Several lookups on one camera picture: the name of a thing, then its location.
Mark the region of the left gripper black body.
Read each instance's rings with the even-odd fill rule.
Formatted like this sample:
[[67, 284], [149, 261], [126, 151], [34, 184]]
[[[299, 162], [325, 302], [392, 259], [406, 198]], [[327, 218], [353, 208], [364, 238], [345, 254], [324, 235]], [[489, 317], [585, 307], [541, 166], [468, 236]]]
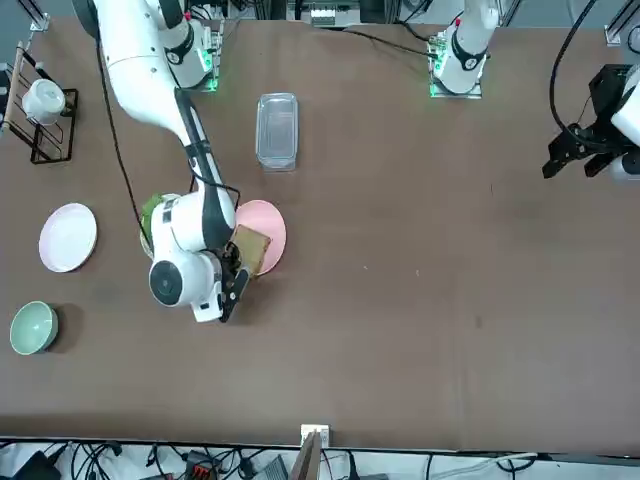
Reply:
[[595, 121], [590, 128], [603, 130], [619, 109], [630, 64], [605, 64], [589, 82]]

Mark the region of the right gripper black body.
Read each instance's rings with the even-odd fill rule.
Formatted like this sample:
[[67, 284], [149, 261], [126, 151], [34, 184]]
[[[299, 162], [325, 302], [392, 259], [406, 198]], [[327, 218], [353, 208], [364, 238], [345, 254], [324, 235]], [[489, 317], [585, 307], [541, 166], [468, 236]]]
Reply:
[[216, 249], [214, 255], [220, 262], [222, 278], [233, 280], [241, 269], [241, 253], [234, 242], [228, 242], [223, 248]]

